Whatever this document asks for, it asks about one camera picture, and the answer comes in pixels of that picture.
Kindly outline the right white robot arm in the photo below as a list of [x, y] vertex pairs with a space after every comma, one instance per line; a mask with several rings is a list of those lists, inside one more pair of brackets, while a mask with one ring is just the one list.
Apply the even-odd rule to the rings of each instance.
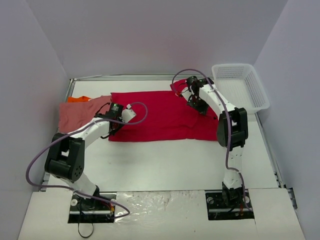
[[230, 103], [208, 78], [191, 76], [186, 80], [182, 96], [187, 105], [205, 115], [208, 109], [218, 117], [216, 137], [226, 150], [225, 172], [222, 181], [222, 202], [229, 208], [240, 205], [246, 198], [242, 176], [242, 155], [249, 136], [248, 113]]

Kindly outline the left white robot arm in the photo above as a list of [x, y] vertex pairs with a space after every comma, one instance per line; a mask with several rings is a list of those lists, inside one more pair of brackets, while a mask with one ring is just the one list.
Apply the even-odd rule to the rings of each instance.
[[96, 140], [109, 137], [121, 129], [135, 115], [127, 115], [123, 105], [110, 103], [105, 113], [97, 112], [91, 121], [75, 131], [57, 133], [52, 138], [44, 170], [65, 182], [78, 196], [78, 202], [89, 209], [103, 202], [100, 189], [84, 173], [85, 150]]

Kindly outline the red t-shirt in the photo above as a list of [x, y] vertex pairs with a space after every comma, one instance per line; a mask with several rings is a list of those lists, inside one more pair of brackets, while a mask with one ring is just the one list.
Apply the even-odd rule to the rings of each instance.
[[199, 113], [173, 90], [113, 92], [111, 99], [123, 106], [131, 104], [136, 113], [133, 122], [137, 122], [125, 125], [110, 136], [112, 142], [217, 140], [218, 117], [214, 111]]

